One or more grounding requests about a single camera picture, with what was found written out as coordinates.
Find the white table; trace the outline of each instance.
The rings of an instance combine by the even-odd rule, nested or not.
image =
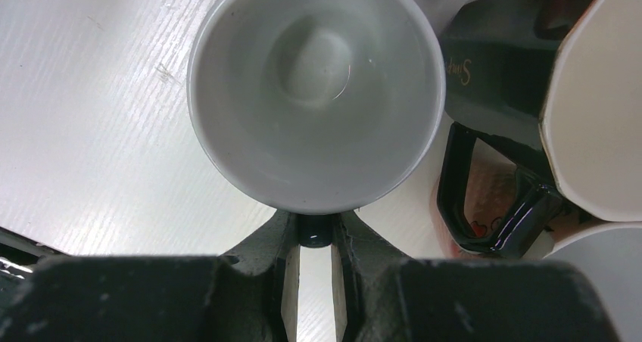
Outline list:
[[[437,31],[466,1],[417,0]],[[187,57],[213,2],[0,0],[1,227],[71,254],[216,254],[271,216],[216,171],[189,121]],[[414,257],[442,256],[428,199],[448,123],[359,212]],[[301,262],[298,340],[334,340],[329,250]]]

